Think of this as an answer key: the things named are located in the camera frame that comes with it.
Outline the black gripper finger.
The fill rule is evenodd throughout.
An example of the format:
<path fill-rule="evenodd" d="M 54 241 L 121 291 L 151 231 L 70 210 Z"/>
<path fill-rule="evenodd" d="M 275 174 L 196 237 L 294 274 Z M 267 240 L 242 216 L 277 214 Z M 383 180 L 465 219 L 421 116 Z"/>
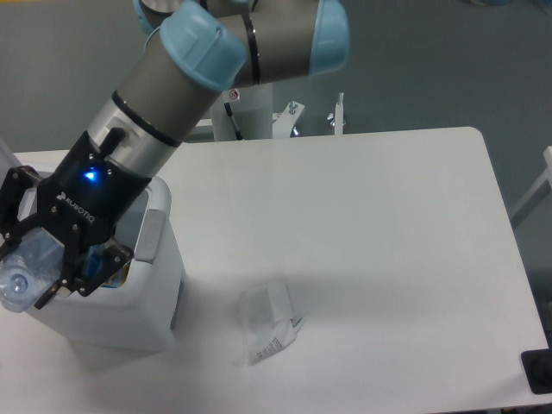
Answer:
<path fill-rule="evenodd" d="M 1 186 L 1 258 L 13 253 L 22 238 L 47 223 L 47 196 L 42 177 L 31 166 L 11 167 Z M 19 208 L 27 190 L 36 189 L 37 210 L 23 220 L 18 219 Z"/>
<path fill-rule="evenodd" d="M 84 241 L 84 235 L 82 226 L 73 224 L 70 228 L 63 241 L 60 275 L 34 303 L 37 310 L 49 304 L 61 288 L 69 294 L 90 296 L 134 258 L 134 251 L 114 237 L 90 245 Z"/>

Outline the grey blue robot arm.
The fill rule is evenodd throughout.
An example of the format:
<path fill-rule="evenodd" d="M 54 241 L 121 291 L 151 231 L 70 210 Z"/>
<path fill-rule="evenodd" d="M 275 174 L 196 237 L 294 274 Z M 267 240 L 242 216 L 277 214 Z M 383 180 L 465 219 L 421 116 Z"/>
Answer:
<path fill-rule="evenodd" d="M 148 25 L 131 73 L 53 173 L 10 163 L 1 186 L 1 303 L 92 294 L 134 256 L 116 226 L 223 92 L 341 69 L 338 1 L 138 1 Z"/>

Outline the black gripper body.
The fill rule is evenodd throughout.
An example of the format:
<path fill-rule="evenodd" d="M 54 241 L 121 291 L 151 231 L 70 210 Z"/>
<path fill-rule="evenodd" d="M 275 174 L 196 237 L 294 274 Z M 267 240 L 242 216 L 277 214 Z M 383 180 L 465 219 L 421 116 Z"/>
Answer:
<path fill-rule="evenodd" d="M 108 157 L 125 137 L 123 129 L 110 129 L 97 145 L 84 132 L 53 174 L 37 188 L 40 226 L 60 241 L 70 243 L 77 226 L 81 248 L 108 241 L 129 206 L 151 181 L 117 166 Z"/>

